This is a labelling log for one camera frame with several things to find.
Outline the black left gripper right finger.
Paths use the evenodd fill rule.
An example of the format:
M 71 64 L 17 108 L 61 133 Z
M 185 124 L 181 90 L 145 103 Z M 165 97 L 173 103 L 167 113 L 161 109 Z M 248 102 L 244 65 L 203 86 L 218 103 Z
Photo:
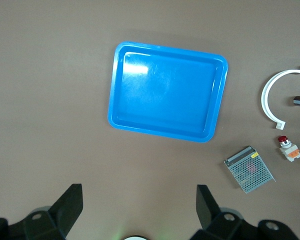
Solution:
M 297 240 L 297 235 L 284 223 L 261 220 L 253 226 L 237 214 L 222 211 L 207 185 L 196 188 L 196 212 L 201 224 L 192 240 Z

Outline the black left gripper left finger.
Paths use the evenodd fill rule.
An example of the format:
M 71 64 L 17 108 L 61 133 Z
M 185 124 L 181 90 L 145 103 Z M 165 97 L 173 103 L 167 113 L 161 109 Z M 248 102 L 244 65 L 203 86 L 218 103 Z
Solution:
M 38 208 L 9 225 L 0 217 L 0 240 L 65 240 L 83 210 L 83 188 L 72 184 L 49 208 Z

